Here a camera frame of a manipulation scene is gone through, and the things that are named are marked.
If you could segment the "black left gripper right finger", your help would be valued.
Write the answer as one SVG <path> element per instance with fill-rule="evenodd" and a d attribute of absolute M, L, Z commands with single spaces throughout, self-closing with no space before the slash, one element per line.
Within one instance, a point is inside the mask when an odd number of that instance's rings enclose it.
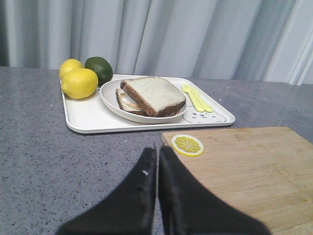
<path fill-rule="evenodd" d="M 158 197 L 167 235 L 269 235 L 259 220 L 207 190 L 172 148 L 159 153 Z"/>

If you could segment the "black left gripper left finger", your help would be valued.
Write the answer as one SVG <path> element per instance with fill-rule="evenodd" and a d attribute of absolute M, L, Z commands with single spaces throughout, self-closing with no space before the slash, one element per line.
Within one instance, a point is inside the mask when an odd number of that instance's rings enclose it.
<path fill-rule="evenodd" d="M 150 235 L 156 200 L 157 152 L 138 162 L 104 200 L 62 225 L 59 235 Z"/>

